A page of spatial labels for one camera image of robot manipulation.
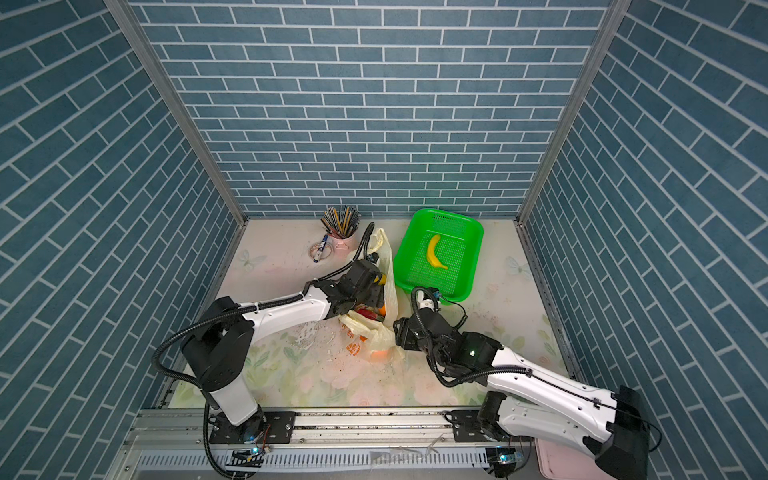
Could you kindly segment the yellow printed plastic bag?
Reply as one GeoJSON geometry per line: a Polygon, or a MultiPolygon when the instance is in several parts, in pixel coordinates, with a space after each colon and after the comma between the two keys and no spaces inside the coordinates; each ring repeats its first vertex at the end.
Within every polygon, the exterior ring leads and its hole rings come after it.
{"type": "Polygon", "coordinates": [[[399,317],[393,250],[383,228],[377,228],[364,252],[381,278],[353,310],[339,317],[343,330],[352,338],[347,350],[369,362],[385,362],[397,352],[394,321],[399,317]]]}

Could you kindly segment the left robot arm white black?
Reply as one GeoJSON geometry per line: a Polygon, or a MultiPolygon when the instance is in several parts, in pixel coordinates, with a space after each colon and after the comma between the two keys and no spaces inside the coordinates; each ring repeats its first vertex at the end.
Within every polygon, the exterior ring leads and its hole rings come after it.
{"type": "Polygon", "coordinates": [[[373,306],[385,275],[366,259],[355,260],[337,278],[307,282],[291,296],[254,304],[229,297],[214,302],[201,326],[185,334],[182,354],[204,398],[233,426],[256,418],[260,406],[243,370],[251,344],[305,323],[325,321],[365,304],[373,306]]]}

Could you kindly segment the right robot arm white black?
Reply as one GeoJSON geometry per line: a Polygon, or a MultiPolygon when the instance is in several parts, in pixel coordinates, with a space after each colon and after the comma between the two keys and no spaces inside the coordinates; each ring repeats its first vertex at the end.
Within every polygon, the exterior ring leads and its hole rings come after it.
{"type": "Polygon", "coordinates": [[[486,437],[542,439],[589,456],[615,479],[647,477],[651,426],[637,391],[554,373],[491,337],[459,331],[429,308],[397,320],[394,331],[399,347],[425,353],[444,387],[476,382],[487,388],[477,416],[486,437]]]}

